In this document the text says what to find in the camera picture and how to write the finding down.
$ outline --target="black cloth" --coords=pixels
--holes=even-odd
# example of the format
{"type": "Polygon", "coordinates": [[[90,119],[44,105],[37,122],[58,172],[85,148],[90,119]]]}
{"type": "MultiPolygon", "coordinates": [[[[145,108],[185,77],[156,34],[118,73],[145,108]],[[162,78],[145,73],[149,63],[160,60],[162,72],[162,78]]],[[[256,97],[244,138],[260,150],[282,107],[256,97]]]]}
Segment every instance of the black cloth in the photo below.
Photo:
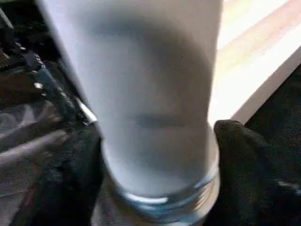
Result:
{"type": "Polygon", "coordinates": [[[301,225],[301,179],[286,148],[236,121],[218,121],[221,190],[205,225],[301,225]]]}

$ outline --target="black fabric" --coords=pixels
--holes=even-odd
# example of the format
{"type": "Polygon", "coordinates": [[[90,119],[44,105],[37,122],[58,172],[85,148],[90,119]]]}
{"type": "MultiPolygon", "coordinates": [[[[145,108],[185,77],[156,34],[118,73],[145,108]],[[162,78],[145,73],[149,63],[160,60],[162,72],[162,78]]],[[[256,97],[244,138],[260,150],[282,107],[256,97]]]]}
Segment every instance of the black fabric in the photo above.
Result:
{"type": "Polygon", "coordinates": [[[11,226],[90,225],[103,179],[100,139],[93,125],[70,129],[64,151],[44,168],[11,226]]]}
{"type": "Polygon", "coordinates": [[[221,191],[205,225],[300,225],[301,179],[283,150],[236,121],[218,121],[221,191]]]}

